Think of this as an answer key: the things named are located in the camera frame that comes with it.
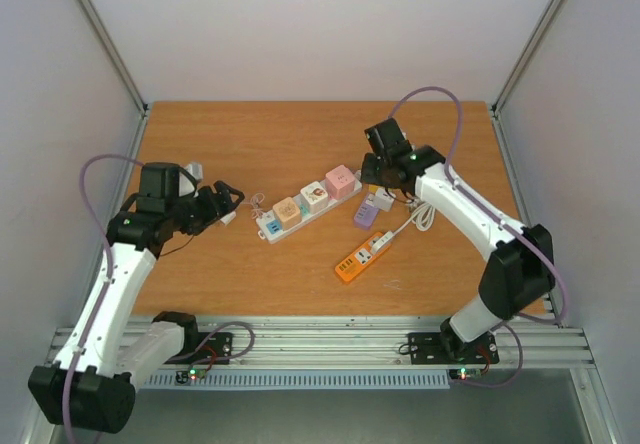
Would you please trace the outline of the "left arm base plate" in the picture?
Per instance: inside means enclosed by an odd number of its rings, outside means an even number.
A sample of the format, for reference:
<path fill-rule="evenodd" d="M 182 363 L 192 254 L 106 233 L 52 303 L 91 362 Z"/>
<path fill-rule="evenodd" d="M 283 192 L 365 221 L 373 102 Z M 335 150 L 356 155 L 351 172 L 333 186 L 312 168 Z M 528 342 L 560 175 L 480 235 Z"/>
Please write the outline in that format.
<path fill-rule="evenodd" d="M 218 332 L 209 338 L 206 343 L 193 355 L 178 359 L 174 357 L 167 361 L 175 365 L 203 365 L 209 364 L 215 357 L 215 364 L 227 365 L 229 356 L 233 350 L 233 334 L 231 332 Z"/>

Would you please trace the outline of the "white charger with pink cable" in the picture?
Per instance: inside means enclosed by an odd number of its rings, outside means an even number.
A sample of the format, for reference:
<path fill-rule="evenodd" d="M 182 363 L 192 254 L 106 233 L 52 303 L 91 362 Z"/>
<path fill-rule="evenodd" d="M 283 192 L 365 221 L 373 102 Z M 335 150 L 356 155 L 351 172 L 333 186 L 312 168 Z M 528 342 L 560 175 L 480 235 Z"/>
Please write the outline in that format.
<path fill-rule="evenodd" d="M 262 208 L 262 203 L 264 200 L 265 194 L 263 192 L 257 192 L 249 199 L 244 199 L 240 203 L 240 206 L 249 206 L 251 208 L 250 217 L 255 220 L 260 218 L 265 213 L 265 210 Z M 236 216 L 237 211 L 233 210 L 221 218 L 221 223 L 227 226 L 236 218 Z"/>

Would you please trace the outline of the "beige cube socket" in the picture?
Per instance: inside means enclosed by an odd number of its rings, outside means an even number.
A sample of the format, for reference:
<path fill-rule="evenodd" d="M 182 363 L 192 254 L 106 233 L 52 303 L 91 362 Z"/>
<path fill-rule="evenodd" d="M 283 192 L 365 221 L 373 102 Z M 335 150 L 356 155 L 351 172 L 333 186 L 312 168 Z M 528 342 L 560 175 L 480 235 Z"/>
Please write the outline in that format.
<path fill-rule="evenodd" d="M 300 207 L 292 197 L 286 197 L 275 203 L 272 210 L 282 230 L 289 230 L 302 220 Z"/>

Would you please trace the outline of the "white cube socket adapter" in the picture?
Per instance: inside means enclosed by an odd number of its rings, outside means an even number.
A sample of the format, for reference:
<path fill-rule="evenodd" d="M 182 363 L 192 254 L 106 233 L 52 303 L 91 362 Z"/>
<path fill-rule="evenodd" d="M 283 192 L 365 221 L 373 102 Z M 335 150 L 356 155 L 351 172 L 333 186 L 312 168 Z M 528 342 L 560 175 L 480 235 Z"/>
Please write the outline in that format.
<path fill-rule="evenodd" d="M 329 194 L 319 181 L 314 181 L 300 190 L 301 203 L 309 214 L 317 214 L 328 206 Z"/>

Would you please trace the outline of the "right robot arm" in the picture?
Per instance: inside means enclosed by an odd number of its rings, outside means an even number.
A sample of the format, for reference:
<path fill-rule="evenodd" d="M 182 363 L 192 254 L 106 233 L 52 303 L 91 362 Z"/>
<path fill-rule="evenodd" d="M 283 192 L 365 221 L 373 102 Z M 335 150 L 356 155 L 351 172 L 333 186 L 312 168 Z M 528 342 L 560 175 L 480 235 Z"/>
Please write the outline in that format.
<path fill-rule="evenodd" d="M 470 188 L 434 148 L 414 147 L 389 118 L 365 130 L 371 147 L 361 178 L 429 204 L 452 223 L 485 261 L 476 296 L 440 325 L 452 361 L 473 353 L 478 339 L 554 289 L 549 231 L 527 227 Z"/>

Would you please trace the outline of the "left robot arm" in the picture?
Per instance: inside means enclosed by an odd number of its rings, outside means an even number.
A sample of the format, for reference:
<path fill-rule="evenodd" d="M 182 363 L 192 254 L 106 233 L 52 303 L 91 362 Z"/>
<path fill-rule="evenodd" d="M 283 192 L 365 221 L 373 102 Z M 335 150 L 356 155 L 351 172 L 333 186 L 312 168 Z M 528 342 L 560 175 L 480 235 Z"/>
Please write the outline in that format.
<path fill-rule="evenodd" d="M 177 233 L 195 237 L 229 223 L 244 199 L 223 181 L 204 185 L 198 163 L 141 165 L 137 191 L 102 229 L 102 262 L 74 329 L 52 363 L 34 367 L 28 379 L 40 410 L 64 428 L 68 441 L 77 429 L 120 432 L 137 391 L 163 365 L 232 359 L 216 338 L 223 326 L 203 334 L 195 316 L 176 311 L 160 312 L 134 344 L 120 345 L 165 244 Z"/>

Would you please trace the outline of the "pink cube socket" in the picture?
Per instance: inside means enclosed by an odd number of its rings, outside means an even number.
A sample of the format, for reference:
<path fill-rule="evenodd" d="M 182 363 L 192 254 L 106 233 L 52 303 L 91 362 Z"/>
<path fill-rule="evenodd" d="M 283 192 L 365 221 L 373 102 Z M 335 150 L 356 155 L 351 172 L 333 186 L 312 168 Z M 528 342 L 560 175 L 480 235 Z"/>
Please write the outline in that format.
<path fill-rule="evenodd" d="M 340 200 L 355 188 L 355 176 L 345 165 L 339 165 L 325 174 L 325 187 L 331 198 Z"/>

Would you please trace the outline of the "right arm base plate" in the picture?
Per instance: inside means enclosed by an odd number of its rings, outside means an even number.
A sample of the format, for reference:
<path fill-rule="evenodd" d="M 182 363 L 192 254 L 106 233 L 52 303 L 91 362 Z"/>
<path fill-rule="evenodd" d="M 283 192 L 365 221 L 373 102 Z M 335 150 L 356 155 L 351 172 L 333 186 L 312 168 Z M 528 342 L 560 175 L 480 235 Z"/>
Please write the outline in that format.
<path fill-rule="evenodd" d="M 495 337 L 485 333 L 469 344 L 458 358 L 451 358 L 444 349 L 437 332 L 412 332 L 399 345 L 397 352 L 408 356 L 412 365 L 490 365 L 500 362 Z"/>

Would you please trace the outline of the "white square charger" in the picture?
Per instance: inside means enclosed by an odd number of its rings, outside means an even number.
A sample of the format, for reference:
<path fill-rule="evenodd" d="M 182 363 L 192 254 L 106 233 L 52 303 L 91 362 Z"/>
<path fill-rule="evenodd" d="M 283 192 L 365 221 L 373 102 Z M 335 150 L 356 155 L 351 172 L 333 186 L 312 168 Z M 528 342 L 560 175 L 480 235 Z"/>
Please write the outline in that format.
<path fill-rule="evenodd" d="M 389 212 L 395 202 L 395 195 L 384 188 L 378 188 L 373 195 L 373 205 L 384 212 Z"/>

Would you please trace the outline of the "white power strip pastel sockets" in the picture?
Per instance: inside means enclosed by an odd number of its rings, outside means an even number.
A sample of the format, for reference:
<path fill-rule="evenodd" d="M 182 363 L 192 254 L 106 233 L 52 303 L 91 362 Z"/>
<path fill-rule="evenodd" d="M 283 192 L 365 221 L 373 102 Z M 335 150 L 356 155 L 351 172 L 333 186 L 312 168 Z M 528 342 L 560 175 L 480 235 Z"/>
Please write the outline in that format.
<path fill-rule="evenodd" d="M 361 190 L 361 182 L 355 180 L 353 188 L 336 199 L 328 192 L 325 180 L 314 181 L 297 195 L 274 204 L 269 211 L 257 217 L 258 236 L 263 241 L 275 244 L 345 203 Z"/>

